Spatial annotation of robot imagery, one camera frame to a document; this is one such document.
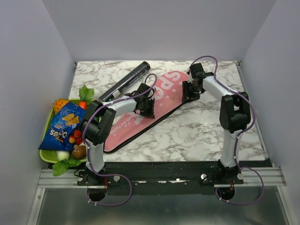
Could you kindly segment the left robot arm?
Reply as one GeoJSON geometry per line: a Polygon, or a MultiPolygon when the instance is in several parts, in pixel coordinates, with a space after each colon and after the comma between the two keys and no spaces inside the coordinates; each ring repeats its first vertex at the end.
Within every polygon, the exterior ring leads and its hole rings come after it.
{"type": "Polygon", "coordinates": [[[104,145],[116,117],[139,111],[151,119],[154,116],[155,88],[141,83],[138,90],[109,102],[92,101],[78,124],[82,140],[87,147],[86,167],[90,170],[88,180],[93,185],[103,182],[104,145]]]}

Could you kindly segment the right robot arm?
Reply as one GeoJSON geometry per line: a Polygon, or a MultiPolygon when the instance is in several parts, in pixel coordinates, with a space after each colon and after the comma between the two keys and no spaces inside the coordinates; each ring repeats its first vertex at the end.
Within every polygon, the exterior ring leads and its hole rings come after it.
{"type": "Polygon", "coordinates": [[[182,83],[183,103],[199,100],[206,91],[221,103],[219,121],[224,129],[224,143],[215,174],[217,181],[225,184],[240,170],[240,138],[251,121],[248,94],[233,91],[218,81],[213,72],[205,72],[201,63],[191,65],[187,74],[189,80],[182,83]]]}

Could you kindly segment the black shuttlecock tube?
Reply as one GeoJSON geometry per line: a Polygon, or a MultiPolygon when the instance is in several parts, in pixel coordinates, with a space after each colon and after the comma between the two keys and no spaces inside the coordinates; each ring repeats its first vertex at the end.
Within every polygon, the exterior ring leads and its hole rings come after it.
{"type": "Polygon", "coordinates": [[[143,61],[140,65],[135,67],[126,76],[121,78],[109,90],[102,94],[98,100],[108,102],[115,100],[120,94],[126,91],[132,84],[134,84],[141,76],[145,75],[150,70],[150,64],[143,61]]]}

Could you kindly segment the pink racket bag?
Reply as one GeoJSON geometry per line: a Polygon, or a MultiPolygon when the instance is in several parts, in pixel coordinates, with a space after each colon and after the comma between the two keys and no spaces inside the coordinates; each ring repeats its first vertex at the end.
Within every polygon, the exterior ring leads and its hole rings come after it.
{"type": "Polygon", "coordinates": [[[180,71],[162,75],[154,86],[154,118],[143,117],[134,112],[122,115],[112,126],[104,144],[104,153],[113,153],[120,149],[182,106],[182,83],[187,80],[188,75],[180,71]]]}

